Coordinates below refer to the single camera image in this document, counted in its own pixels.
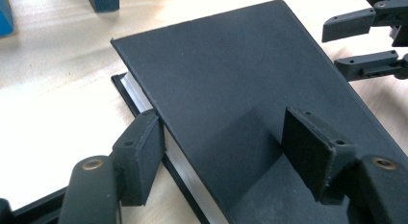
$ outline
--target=table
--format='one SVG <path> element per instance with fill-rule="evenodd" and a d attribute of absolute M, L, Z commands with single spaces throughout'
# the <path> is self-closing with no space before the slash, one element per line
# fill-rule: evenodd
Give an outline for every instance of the table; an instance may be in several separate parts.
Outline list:
<path fill-rule="evenodd" d="M 127 71 L 112 38 L 266 1 L 120 0 L 119 11 L 95 13 L 88 0 L 10 0 L 15 32 L 0 38 L 0 197 L 18 209 L 65 187 L 76 162 L 111 152 L 134 119 L 110 80 Z M 393 49 L 389 28 L 320 42 L 325 20 L 368 8 L 365 0 L 285 1 L 332 60 Z M 408 153 L 408 82 L 351 85 Z M 198 223 L 162 165 L 146 206 L 122 214 L 125 223 Z"/>

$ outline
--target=black book cover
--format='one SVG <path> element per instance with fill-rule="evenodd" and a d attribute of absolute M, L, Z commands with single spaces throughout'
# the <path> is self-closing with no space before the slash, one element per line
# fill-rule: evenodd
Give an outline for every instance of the black book cover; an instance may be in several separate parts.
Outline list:
<path fill-rule="evenodd" d="M 286 107 L 319 116 L 357 157 L 406 156 L 283 1 L 113 40 L 231 223 L 346 223 L 280 148 Z"/>

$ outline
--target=dark blue block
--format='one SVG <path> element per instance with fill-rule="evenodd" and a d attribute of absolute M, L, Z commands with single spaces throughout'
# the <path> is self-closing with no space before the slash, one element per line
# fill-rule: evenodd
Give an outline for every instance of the dark blue block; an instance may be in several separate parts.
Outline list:
<path fill-rule="evenodd" d="M 9 0 L 0 0 L 0 36 L 13 32 L 13 16 Z"/>
<path fill-rule="evenodd" d="M 119 0 L 89 0 L 95 12 L 112 12 L 119 9 Z"/>

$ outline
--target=tabletop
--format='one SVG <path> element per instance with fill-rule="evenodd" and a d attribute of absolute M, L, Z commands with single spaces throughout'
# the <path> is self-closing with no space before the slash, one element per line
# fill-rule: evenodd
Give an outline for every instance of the tabletop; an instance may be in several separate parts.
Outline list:
<path fill-rule="evenodd" d="M 0 37 L 0 197 L 13 210 L 66 187 L 76 162 L 109 155 L 132 122 L 111 76 L 127 71 L 110 40 L 270 0 L 120 0 L 95 13 L 89 0 L 10 0 L 14 33 Z M 284 0 L 331 60 L 395 49 L 390 28 L 321 43 L 331 16 L 365 0 Z M 408 82 L 394 76 L 351 85 L 408 153 Z M 198 223 L 161 165 L 147 204 L 124 223 Z"/>

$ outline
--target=metal screw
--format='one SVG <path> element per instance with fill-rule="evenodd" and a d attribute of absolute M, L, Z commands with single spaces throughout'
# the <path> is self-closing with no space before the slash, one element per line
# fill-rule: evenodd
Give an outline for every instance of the metal screw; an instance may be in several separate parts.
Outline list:
<path fill-rule="evenodd" d="M 372 162 L 374 162 L 375 165 L 377 165 L 380 168 L 383 169 L 389 169 L 389 170 L 395 170 L 396 169 L 396 164 L 394 162 L 391 162 L 386 159 L 382 158 L 373 158 Z"/>
<path fill-rule="evenodd" d="M 93 170 L 102 166 L 103 162 L 99 159 L 89 160 L 82 165 L 85 170 Z"/>

